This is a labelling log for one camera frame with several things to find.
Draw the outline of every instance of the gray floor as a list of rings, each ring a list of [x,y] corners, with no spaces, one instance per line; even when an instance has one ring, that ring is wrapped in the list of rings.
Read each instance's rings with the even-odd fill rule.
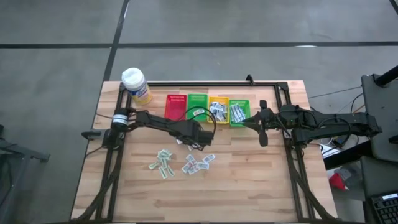
[[[0,44],[111,43],[122,3],[0,0]],[[387,0],[132,0],[121,42],[388,41],[398,38],[397,22]],[[68,219],[87,144],[80,132],[93,121],[108,55],[109,49],[0,49],[5,137],[51,153],[48,164],[32,165],[20,220]],[[111,80],[129,67],[148,80],[242,80],[250,73],[257,80],[303,79],[315,96],[359,86],[361,75],[383,73],[397,58],[398,47],[119,49]],[[336,113],[360,93],[310,102]]]

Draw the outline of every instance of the wooden surface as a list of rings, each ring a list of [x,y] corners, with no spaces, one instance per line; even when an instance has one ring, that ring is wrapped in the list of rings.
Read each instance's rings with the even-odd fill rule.
[[[104,83],[98,114],[113,115],[118,87],[119,82]],[[151,90],[153,100],[148,105],[134,107],[145,108],[158,116],[164,115],[167,94],[188,93],[248,99],[252,115],[259,110],[259,101],[267,100],[268,107],[277,112],[271,87],[162,87]],[[293,104],[309,109],[303,81],[289,81],[289,90]],[[96,116],[94,128],[107,129],[110,122],[110,119]],[[204,129],[213,129],[212,124],[202,125]],[[256,132],[218,125],[212,145],[203,152],[192,153],[196,160],[209,154],[214,154],[216,159],[210,163],[209,170],[188,175],[181,171],[186,163],[185,157],[190,153],[186,146],[178,145],[174,138],[162,131],[149,128],[134,130],[126,138],[114,222],[295,221],[282,135],[280,131],[267,133],[269,145],[260,147]],[[88,151],[99,145],[100,141],[90,143]],[[165,180],[157,169],[148,168],[163,148],[174,153],[169,164],[175,176]],[[78,217],[97,194],[105,156],[105,150],[101,150],[85,160],[72,218]],[[319,147],[306,148],[304,158],[311,190],[329,213],[336,216]]]

